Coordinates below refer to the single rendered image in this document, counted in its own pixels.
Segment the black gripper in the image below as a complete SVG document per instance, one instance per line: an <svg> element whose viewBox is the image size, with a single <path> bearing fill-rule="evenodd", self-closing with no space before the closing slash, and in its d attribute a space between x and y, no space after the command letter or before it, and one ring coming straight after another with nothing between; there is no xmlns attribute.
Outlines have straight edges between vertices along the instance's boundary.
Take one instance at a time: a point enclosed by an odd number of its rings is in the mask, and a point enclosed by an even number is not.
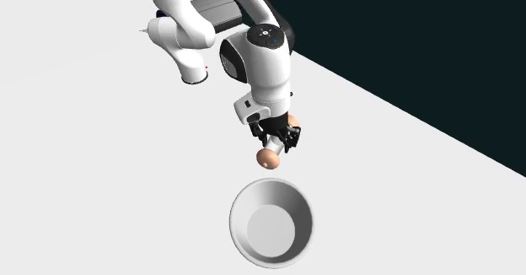
<svg viewBox="0 0 526 275"><path fill-rule="evenodd" d="M268 135L276 136L284 146L287 154L291 148L296 148L301 135L301 127L292 127L288 124L288 113L276 117L269 117L249 124L252 136L258 138L263 147L268 143Z"/></svg>

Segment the white rod with tan ends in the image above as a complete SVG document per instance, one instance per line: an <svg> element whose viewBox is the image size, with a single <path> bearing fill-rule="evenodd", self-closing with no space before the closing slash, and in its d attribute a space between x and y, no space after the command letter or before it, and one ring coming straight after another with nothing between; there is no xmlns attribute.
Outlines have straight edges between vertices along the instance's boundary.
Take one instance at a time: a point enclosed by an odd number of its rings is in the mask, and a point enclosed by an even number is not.
<svg viewBox="0 0 526 275"><path fill-rule="evenodd" d="M300 127L298 119L288 113L288 124L292 127ZM273 170L281 162L280 153L284 151L283 143L276 136L268 135L268 143L256 154L256 160L265 169Z"/></svg>

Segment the white bowl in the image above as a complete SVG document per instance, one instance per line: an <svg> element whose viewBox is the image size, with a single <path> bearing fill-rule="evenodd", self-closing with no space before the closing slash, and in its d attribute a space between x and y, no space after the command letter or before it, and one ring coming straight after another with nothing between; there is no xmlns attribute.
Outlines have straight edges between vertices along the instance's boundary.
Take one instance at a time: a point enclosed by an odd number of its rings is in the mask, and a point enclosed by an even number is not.
<svg viewBox="0 0 526 275"><path fill-rule="evenodd" d="M241 190L228 221L239 253L256 266L270 269L297 262L314 232L307 198L294 184L278 178L260 179Z"/></svg>

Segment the grey box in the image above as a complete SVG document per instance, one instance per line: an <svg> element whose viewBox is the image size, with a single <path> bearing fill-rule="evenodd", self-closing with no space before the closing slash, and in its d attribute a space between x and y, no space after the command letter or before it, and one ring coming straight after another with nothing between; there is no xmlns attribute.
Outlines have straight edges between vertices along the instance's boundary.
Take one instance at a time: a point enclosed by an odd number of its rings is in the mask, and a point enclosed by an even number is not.
<svg viewBox="0 0 526 275"><path fill-rule="evenodd" d="M234 0L192 0L197 12L209 21L216 33L229 30L243 23L243 16Z"/></svg>

